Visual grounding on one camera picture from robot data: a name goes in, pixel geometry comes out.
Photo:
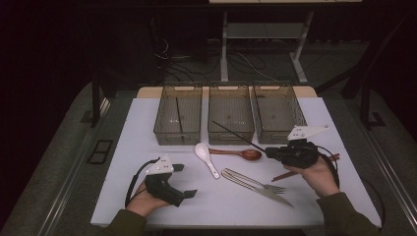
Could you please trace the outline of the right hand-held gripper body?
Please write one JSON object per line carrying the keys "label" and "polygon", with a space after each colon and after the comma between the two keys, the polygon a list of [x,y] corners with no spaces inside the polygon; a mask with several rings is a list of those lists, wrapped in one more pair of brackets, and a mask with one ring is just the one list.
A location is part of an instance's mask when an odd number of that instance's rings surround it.
{"label": "right hand-held gripper body", "polygon": [[297,126],[287,136],[288,144],[281,147],[279,158],[282,164],[297,168],[308,168],[314,165],[319,158],[318,147],[308,138],[327,131],[328,125],[324,126]]}

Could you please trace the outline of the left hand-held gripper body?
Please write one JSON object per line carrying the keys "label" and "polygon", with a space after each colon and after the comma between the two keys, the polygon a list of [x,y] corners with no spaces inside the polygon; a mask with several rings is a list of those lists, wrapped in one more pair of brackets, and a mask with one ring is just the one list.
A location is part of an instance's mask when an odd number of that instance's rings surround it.
{"label": "left hand-held gripper body", "polygon": [[184,200],[184,192],[180,192],[168,183],[174,173],[173,164],[168,154],[160,157],[146,170],[145,184],[151,195],[178,207]]}

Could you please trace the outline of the brown wooden spoon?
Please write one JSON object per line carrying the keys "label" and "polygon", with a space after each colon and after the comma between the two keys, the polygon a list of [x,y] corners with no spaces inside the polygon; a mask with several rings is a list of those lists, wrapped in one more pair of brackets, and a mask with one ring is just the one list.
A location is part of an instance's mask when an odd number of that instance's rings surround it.
{"label": "brown wooden spoon", "polygon": [[221,149],[210,148],[208,151],[212,154],[238,155],[238,156],[241,156],[243,159],[248,160],[248,161],[257,161],[262,157],[262,153],[258,150],[254,150],[254,149],[221,150]]}

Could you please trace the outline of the white ceramic spoon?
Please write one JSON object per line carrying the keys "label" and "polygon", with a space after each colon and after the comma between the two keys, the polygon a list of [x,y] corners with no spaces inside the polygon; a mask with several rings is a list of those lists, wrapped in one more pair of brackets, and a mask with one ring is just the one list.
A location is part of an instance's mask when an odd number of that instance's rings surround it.
{"label": "white ceramic spoon", "polygon": [[199,143],[195,146],[195,153],[199,159],[201,159],[207,166],[209,171],[211,172],[214,179],[219,179],[220,175],[213,166],[211,159],[210,159],[210,153],[209,148],[203,144]]}

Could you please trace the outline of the steel fork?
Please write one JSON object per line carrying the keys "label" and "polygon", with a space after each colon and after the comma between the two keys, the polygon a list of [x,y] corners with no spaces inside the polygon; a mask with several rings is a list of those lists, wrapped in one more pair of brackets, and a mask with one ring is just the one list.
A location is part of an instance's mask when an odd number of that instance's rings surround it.
{"label": "steel fork", "polygon": [[245,183],[246,182],[250,182],[250,183],[259,185],[259,186],[263,187],[264,189],[267,189],[267,190],[272,191],[275,194],[283,194],[284,191],[285,191],[285,188],[284,187],[273,186],[273,185],[270,185],[270,184],[263,184],[263,183],[255,180],[255,179],[252,179],[252,178],[250,178],[248,176],[245,176],[245,175],[243,175],[243,174],[241,174],[239,172],[236,172],[234,170],[231,170],[229,168],[223,169],[221,171],[221,174],[223,175],[223,177],[225,177],[224,175],[226,174],[226,175],[228,175],[230,177],[233,177],[233,178],[235,178],[235,179],[237,179],[237,180],[239,180],[241,182],[245,182]]}

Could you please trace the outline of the clear grey plastic bin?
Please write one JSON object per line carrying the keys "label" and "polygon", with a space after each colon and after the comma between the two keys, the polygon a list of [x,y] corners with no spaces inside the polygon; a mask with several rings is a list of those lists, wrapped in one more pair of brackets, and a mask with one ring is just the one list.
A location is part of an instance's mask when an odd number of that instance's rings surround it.
{"label": "clear grey plastic bin", "polygon": [[258,142],[285,145],[296,126],[306,126],[293,86],[287,82],[253,82],[251,94]]}
{"label": "clear grey plastic bin", "polygon": [[255,127],[249,84],[245,82],[210,82],[208,84],[208,142],[213,146],[244,146],[245,142],[211,121],[251,141]]}
{"label": "clear grey plastic bin", "polygon": [[[176,111],[178,97],[184,142]],[[161,146],[194,146],[201,139],[203,84],[199,82],[167,82],[160,96],[153,132]]]}

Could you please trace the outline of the person's left hand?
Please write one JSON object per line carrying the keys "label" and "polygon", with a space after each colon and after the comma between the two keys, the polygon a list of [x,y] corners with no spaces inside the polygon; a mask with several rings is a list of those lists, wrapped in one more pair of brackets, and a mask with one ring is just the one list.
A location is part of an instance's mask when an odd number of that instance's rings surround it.
{"label": "person's left hand", "polygon": [[143,217],[147,217],[155,210],[167,206],[167,202],[151,195],[147,191],[146,184],[142,183],[138,187],[135,196],[130,200],[130,202],[126,206],[126,210],[134,212]]}

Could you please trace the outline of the person's right hand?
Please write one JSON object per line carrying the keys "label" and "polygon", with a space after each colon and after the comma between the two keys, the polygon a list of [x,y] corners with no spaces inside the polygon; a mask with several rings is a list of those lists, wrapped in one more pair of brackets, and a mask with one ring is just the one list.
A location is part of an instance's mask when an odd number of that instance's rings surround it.
{"label": "person's right hand", "polygon": [[316,192],[319,198],[331,196],[340,192],[328,164],[319,157],[317,162],[305,169],[284,165],[284,168],[301,174],[308,185]]}

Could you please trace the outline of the black metal stand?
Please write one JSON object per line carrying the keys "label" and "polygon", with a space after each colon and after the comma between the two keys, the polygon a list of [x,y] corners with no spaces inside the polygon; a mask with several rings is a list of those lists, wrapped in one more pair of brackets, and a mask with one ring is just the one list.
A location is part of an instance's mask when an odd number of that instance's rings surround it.
{"label": "black metal stand", "polygon": [[384,127],[386,123],[378,112],[370,111],[372,80],[366,78],[361,89],[360,120],[367,130]]}
{"label": "black metal stand", "polygon": [[91,100],[92,100],[92,121],[91,126],[95,127],[98,123],[100,115],[101,97],[103,94],[105,98],[113,97],[115,88],[111,80],[110,72],[108,70],[98,70],[92,74],[91,77]]}

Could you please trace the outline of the aluminium rail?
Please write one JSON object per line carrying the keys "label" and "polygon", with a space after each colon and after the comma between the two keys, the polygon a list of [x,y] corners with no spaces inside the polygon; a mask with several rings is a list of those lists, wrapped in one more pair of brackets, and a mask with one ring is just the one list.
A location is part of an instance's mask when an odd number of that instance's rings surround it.
{"label": "aluminium rail", "polygon": [[397,124],[355,124],[355,164],[382,220],[383,236],[417,236],[417,144]]}
{"label": "aluminium rail", "polygon": [[33,174],[41,209],[35,236],[51,236],[54,232],[76,188],[110,102],[107,98],[99,100],[97,121],[92,117],[93,106],[88,109],[82,105],[79,98],[73,102]]}

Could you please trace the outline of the grey metal desk frame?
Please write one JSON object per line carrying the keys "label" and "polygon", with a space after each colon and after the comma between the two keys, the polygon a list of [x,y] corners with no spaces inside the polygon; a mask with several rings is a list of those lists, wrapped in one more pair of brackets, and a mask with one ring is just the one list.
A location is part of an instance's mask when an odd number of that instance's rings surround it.
{"label": "grey metal desk frame", "polygon": [[289,53],[296,77],[301,84],[308,82],[305,68],[300,63],[300,56],[306,43],[316,10],[314,7],[336,6],[337,4],[358,4],[362,0],[208,0],[215,6],[231,5],[233,7],[248,7],[254,10],[272,10],[274,16],[278,15],[278,8],[295,7],[296,11],[302,6],[307,7],[301,20],[273,21],[261,23],[236,23],[229,19],[230,10],[223,11],[220,76],[223,82],[228,81],[227,41],[229,39],[295,39],[297,47]]}

